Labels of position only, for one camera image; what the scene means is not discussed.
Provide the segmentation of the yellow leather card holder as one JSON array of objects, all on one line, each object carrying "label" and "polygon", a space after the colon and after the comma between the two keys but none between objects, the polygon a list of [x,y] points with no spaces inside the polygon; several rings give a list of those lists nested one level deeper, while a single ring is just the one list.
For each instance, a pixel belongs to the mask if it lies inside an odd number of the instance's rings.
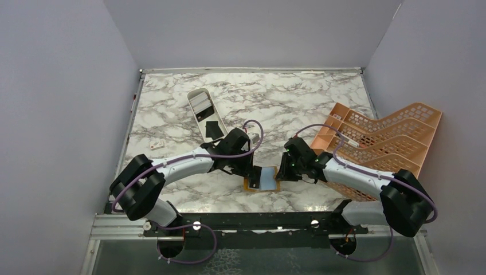
[{"label": "yellow leather card holder", "polygon": [[280,181],[276,179],[277,167],[262,167],[261,181],[259,189],[248,187],[248,178],[244,178],[244,190],[252,193],[266,193],[280,191]]}]

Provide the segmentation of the black credit card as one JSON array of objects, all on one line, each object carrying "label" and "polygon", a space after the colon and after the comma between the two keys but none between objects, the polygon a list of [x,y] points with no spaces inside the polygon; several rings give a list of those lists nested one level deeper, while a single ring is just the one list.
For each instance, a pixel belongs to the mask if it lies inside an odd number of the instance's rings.
[{"label": "black credit card", "polygon": [[223,130],[221,129],[218,121],[207,121],[206,124],[205,124],[205,127],[206,127],[206,132],[205,132],[206,138],[211,138],[212,140],[217,140],[217,139],[225,136],[225,134],[223,133]]}]

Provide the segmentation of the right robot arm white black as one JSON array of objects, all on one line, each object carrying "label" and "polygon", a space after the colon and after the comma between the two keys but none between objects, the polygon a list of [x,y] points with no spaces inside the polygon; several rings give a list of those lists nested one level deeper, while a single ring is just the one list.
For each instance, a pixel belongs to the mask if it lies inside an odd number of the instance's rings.
[{"label": "right robot arm white black", "polygon": [[331,227],[338,233],[358,225],[382,225],[414,237],[436,216],[430,196],[408,170],[373,170],[329,152],[316,154],[300,137],[290,138],[284,148],[277,180],[296,182],[306,175],[315,183],[337,183],[372,197],[371,201],[344,203],[333,212]]}]

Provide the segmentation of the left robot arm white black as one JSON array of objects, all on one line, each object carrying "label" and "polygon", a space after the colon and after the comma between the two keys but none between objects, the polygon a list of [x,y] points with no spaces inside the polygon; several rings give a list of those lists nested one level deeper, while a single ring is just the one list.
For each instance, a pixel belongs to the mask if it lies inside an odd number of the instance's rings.
[{"label": "left robot arm white black", "polygon": [[193,175],[224,171],[225,167],[230,168],[230,175],[249,177],[253,175],[253,153],[261,143],[259,139],[252,144],[244,130],[234,128],[225,137],[179,156],[149,159],[145,154],[137,155],[109,187],[114,197],[111,210],[124,213],[131,221],[149,220],[166,235],[173,235],[180,228],[181,215],[171,202],[159,198],[162,189]]}]

